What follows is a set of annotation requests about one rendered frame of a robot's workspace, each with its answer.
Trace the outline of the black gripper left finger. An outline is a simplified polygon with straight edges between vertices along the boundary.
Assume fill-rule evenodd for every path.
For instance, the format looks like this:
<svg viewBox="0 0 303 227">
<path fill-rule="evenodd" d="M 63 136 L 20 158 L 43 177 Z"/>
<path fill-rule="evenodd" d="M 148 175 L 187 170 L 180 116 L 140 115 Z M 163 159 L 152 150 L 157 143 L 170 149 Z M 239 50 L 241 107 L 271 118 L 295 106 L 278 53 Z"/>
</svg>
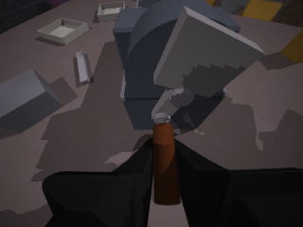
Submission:
<svg viewBox="0 0 303 227">
<path fill-rule="evenodd" d="M 153 137 L 111 172 L 61 171 L 42 189 L 52 215 L 57 210 L 125 214 L 127 227 L 147 227 L 153 179 Z"/>
</svg>

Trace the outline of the light grey flat bar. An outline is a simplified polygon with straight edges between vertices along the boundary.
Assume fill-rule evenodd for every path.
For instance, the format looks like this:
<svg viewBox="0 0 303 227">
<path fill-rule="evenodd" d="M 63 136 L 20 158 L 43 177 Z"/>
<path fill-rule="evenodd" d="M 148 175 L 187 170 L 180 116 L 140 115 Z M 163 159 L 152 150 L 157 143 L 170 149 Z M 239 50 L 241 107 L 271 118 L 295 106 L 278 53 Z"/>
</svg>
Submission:
<svg viewBox="0 0 303 227">
<path fill-rule="evenodd" d="M 77 60 L 78 60 L 78 67 L 79 67 L 79 72 L 80 72 L 80 84 L 86 84 L 90 83 L 89 78 L 88 78 L 88 73 L 87 73 L 87 68 L 85 64 L 85 55 L 83 55 L 83 52 L 76 52 L 77 55 Z"/>
</svg>

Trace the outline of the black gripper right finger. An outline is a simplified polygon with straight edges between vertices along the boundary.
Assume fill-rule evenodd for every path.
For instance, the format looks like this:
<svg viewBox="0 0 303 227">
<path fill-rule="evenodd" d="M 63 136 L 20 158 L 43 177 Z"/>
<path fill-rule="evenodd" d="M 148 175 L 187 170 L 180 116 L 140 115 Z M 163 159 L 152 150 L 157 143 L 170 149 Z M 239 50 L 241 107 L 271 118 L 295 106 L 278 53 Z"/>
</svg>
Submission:
<svg viewBox="0 0 303 227">
<path fill-rule="evenodd" d="M 188 227 L 227 227 L 239 197 L 303 193 L 303 168 L 231 170 L 175 138 L 174 144 Z"/>
</svg>

